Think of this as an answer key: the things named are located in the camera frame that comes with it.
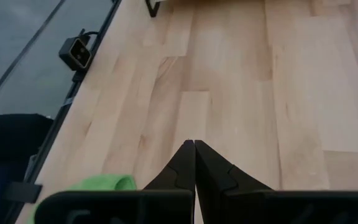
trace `green cloth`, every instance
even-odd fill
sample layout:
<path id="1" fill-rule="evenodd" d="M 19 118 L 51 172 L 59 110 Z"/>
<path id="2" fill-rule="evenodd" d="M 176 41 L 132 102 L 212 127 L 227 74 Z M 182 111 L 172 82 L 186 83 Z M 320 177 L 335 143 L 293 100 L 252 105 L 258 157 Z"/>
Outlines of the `green cloth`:
<path id="1" fill-rule="evenodd" d="M 68 190 L 136 190 L 136 184 L 131 175 L 102 174 L 82 180 L 80 183 L 69 187 Z M 28 219 L 27 224 L 34 224 L 37 207 L 38 205 L 35 206 L 35 210 Z"/>

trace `gray floor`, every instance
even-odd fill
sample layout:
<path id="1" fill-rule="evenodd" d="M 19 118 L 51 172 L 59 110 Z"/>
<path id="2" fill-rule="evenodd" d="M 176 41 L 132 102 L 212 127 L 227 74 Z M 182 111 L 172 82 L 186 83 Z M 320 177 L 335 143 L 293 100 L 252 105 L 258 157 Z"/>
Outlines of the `gray floor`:
<path id="1" fill-rule="evenodd" d="M 59 0 L 0 0 L 0 77 Z M 111 0 L 66 0 L 0 88 L 0 114 L 39 113 L 54 117 L 73 72 L 59 59 L 66 38 L 82 28 L 99 30 Z"/>

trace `black fabric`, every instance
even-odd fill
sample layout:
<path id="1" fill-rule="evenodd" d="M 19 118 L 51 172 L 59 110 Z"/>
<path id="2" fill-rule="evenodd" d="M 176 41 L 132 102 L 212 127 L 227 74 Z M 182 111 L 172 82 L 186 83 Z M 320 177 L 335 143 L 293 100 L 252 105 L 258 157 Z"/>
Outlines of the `black fabric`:
<path id="1" fill-rule="evenodd" d="M 0 163 L 36 154 L 52 122 L 39 114 L 0 115 Z"/>

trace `wooden surface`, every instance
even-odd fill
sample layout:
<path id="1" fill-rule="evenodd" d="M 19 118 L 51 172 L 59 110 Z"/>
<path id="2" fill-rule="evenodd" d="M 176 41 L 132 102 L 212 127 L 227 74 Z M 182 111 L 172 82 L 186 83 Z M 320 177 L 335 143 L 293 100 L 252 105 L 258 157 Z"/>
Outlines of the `wooden surface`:
<path id="1" fill-rule="evenodd" d="M 141 189 L 186 139 L 273 189 L 358 189 L 358 1 L 166 1 L 151 19 L 123 0 L 39 201 L 100 173 Z"/>

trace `wooden table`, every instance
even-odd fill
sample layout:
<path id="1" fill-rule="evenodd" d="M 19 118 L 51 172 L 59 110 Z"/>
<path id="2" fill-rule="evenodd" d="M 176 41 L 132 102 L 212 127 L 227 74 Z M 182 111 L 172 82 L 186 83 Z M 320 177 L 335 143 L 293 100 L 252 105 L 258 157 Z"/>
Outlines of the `wooden table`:
<path id="1" fill-rule="evenodd" d="M 38 201 L 100 173 L 141 189 L 186 139 L 273 189 L 358 189 L 358 2 L 338 2 L 167 1 L 151 19 L 123 0 Z"/>

